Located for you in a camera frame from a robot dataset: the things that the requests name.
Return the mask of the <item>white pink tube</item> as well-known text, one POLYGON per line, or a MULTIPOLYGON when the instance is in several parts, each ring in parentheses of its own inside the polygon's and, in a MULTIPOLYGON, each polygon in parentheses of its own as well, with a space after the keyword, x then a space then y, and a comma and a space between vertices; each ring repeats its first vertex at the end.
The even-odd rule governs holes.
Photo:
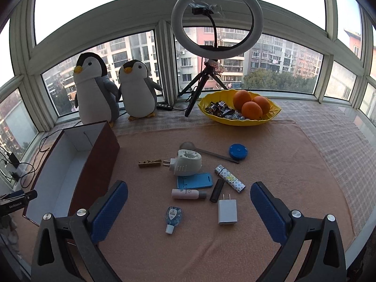
POLYGON ((172 189, 173 199, 186 199, 186 200, 196 200, 196 199, 206 199, 207 193, 204 191, 199 191, 195 189, 172 189))

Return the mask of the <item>black small cylinder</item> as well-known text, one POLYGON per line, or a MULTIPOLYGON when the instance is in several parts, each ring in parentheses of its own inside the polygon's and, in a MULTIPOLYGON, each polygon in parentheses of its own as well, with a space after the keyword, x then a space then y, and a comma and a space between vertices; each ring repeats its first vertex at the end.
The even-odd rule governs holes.
POLYGON ((225 181, 222 178, 219 178, 215 184, 215 187, 212 190, 210 196, 210 202, 217 203, 219 200, 219 196, 221 194, 222 188, 224 186, 225 181))

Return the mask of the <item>black tripod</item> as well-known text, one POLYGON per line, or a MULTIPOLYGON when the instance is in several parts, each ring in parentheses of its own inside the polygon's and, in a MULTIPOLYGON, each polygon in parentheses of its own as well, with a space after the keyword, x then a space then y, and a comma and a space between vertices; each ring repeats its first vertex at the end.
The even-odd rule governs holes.
POLYGON ((195 78, 184 88, 182 91, 178 93, 178 97, 184 95, 187 93, 189 89, 193 89, 193 84, 198 83, 196 89, 192 91, 191 97, 189 100, 189 105, 187 106, 185 110, 185 117, 188 117, 196 104, 196 101, 198 100, 199 96, 201 95, 201 92, 203 91, 203 88, 206 84, 206 82, 213 78, 224 90, 227 90, 227 87, 223 83, 223 81, 220 79, 221 73, 224 71, 222 69, 222 65, 218 62, 217 59, 209 59, 205 63, 205 68, 200 73, 198 73, 195 78))

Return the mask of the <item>black remote on sill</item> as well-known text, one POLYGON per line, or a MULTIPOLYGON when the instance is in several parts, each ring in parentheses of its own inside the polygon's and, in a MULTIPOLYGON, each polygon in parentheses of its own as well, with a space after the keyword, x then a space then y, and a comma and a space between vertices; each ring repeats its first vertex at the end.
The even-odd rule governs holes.
POLYGON ((166 103, 158 102, 156 105, 156 109, 164 111, 173 111, 173 106, 166 103))

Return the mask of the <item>white power strip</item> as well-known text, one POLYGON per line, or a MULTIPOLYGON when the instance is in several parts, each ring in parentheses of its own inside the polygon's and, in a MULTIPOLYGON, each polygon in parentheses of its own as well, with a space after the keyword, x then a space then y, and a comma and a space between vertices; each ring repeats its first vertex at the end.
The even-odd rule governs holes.
POLYGON ((6 169, 10 173, 11 178, 15 181, 19 181, 19 179, 25 174, 25 167, 22 164, 19 164, 18 167, 8 164, 6 169))

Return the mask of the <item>grey plastic spoon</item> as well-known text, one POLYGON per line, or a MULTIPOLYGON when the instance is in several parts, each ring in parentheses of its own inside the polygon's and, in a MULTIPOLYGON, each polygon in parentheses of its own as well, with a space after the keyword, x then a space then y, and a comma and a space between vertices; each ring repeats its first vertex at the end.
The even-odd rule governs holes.
POLYGON ((194 145, 194 143, 192 143, 190 141, 183 142, 179 146, 179 148, 180 149, 184 149, 184 150, 192 150, 192 151, 198 152, 200 154, 210 155, 212 157, 216 157, 218 159, 222 159, 222 160, 229 161, 229 162, 236 163, 236 164, 240 163, 239 161, 236 161, 236 160, 232 159, 231 157, 227 157, 227 156, 224 156, 224 155, 219 155, 219 154, 214 153, 214 152, 210 152, 210 151, 207 151, 207 150, 203 150, 203 149, 197 148, 194 145))

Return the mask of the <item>orange fruit back right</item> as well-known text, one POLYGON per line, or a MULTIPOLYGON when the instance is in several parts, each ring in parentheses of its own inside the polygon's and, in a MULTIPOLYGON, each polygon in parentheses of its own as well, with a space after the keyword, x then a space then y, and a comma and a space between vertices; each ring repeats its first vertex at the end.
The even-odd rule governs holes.
POLYGON ((258 104, 260 108, 262 109, 262 114, 266 115, 270 111, 270 103, 269 100, 263 96, 257 95, 253 98, 253 102, 258 104))

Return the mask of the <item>white plug-in device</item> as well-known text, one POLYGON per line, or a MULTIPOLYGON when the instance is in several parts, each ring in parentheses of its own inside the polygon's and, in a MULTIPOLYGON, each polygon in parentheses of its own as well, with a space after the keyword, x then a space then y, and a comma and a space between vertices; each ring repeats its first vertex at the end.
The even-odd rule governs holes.
POLYGON ((201 169, 202 157, 193 150, 181 149, 175 158, 163 161, 162 165, 168 167, 175 176, 192 176, 201 169))

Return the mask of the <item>wrapped candies pile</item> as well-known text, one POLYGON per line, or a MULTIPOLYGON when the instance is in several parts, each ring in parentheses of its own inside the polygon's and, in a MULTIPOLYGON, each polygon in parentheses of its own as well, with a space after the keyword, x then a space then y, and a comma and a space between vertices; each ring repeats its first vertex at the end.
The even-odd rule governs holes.
POLYGON ((219 118, 228 120, 245 120, 245 117, 237 110, 230 108, 224 101, 211 102, 205 111, 219 118))

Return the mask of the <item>black power adapter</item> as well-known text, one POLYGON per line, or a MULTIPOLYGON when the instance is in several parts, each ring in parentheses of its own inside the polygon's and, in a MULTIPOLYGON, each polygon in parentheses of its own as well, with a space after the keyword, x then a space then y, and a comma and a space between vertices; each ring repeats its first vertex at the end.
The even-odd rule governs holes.
POLYGON ((17 168, 20 164, 20 161, 19 159, 17 159, 16 155, 14 153, 8 153, 8 160, 9 162, 15 167, 17 168))

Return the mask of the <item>patterned lighter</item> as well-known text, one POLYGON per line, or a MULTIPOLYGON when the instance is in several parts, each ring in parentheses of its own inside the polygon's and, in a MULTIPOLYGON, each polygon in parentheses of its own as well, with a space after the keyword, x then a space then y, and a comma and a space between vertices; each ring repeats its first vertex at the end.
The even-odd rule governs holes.
POLYGON ((240 193, 245 188, 245 185, 223 165, 218 165, 215 173, 236 192, 240 193))

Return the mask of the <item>orange fruit front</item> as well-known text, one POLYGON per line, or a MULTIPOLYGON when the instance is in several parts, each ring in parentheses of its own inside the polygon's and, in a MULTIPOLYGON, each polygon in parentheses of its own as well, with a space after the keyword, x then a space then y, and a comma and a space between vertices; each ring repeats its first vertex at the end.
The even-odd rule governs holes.
POLYGON ((242 115, 250 120, 260 120, 262 119, 263 112, 257 103, 249 101, 243 104, 242 115))

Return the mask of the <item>blue round tape measure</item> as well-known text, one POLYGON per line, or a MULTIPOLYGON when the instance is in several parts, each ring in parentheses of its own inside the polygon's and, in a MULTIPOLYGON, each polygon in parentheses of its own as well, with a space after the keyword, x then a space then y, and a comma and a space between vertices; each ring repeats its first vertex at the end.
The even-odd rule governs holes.
POLYGON ((242 161, 244 160, 248 155, 247 148, 239 143, 232 144, 229 147, 229 156, 236 161, 242 161))

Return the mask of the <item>small plush penguin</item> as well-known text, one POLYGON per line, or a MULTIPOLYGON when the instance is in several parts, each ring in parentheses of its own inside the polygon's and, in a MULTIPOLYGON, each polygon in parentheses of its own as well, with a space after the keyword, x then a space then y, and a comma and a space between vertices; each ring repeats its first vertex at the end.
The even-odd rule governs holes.
POLYGON ((118 79, 118 99, 122 98, 128 120, 153 117, 157 106, 156 90, 163 88, 149 77, 146 65, 137 59, 130 60, 121 67, 118 79))

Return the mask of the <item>wooden clothespin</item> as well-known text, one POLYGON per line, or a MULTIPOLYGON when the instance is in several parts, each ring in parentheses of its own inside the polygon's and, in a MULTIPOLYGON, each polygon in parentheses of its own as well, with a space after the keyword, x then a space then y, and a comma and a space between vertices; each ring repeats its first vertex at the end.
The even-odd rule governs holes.
POLYGON ((153 161, 139 161, 138 167, 139 168, 157 167, 157 166, 161 166, 162 163, 163 163, 162 159, 153 160, 153 161))

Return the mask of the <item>orange fruit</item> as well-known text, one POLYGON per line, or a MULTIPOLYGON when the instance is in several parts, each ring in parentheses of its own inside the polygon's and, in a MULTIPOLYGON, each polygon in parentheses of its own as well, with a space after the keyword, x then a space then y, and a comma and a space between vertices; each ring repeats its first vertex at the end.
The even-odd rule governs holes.
POLYGON ((252 96, 246 90, 236 91, 233 96, 233 106, 239 112, 242 110, 242 106, 249 101, 252 101, 252 96))
POLYGON ((242 115, 250 120, 260 120, 262 119, 263 112, 257 103, 249 101, 243 104, 242 115))
POLYGON ((258 104, 260 108, 262 109, 262 114, 266 115, 270 111, 270 103, 269 100, 263 96, 257 95, 253 98, 253 102, 258 104))

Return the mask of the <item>large plush penguin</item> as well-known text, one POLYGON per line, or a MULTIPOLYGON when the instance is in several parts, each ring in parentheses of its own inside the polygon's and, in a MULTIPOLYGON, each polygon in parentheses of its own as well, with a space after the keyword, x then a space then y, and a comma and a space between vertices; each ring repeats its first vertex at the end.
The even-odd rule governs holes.
POLYGON ((74 105, 84 125, 107 121, 112 127, 120 116, 118 87, 108 77, 104 60, 94 52, 80 54, 73 70, 74 105))

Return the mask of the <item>blue phone stand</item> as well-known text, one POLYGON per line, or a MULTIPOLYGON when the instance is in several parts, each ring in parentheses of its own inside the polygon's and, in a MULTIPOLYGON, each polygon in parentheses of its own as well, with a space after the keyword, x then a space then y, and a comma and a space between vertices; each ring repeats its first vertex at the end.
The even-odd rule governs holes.
POLYGON ((212 176, 210 173, 200 173, 191 176, 178 176, 177 188, 180 190, 192 190, 209 188, 213 186, 212 176))

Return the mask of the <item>white usb charger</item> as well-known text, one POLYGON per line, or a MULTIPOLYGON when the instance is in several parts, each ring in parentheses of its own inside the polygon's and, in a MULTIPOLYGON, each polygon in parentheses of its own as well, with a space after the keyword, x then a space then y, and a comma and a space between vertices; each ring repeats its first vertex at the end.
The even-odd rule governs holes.
POLYGON ((223 194, 222 199, 219 199, 217 204, 219 225, 232 225, 238 222, 236 199, 232 199, 231 195, 226 198, 223 194))

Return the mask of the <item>yellow leaf-shaped bowl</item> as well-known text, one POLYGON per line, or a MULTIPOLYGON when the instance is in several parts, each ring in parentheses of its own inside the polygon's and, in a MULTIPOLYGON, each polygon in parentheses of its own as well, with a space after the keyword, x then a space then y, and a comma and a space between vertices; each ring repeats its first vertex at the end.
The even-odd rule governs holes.
POLYGON ((234 111, 234 113, 229 114, 226 117, 220 117, 216 114, 209 113, 209 109, 213 106, 213 104, 216 104, 217 102, 224 102, 230 110, 234 110, 235 108, 233 106, 233 97, 236 92, 237 90, 235 89, 229 89, 207 94, 200 100, 200 102, 198 102, 198 108, 205 116, 207 116, 211 120, 217 121, 221 124, 238 127, 265 124, 273 120, 282 111, 282 108, 280 106, 268 99, 268 102, 270 104, 270 111, 266 115, 262 116, 260 120, 250 120, 248 118, 244 118, 238 111, 234 111))

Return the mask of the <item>orange fruit back left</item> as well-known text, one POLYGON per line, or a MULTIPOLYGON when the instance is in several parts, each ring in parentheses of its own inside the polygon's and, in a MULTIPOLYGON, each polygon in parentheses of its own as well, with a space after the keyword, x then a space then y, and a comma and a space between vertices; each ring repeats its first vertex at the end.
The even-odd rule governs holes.
POLYGON ((242 106, 249 101, 252 101, 252 96, 246 90, 236 91, 233 96, 233 106, 239 112, 242 110, 242 106))

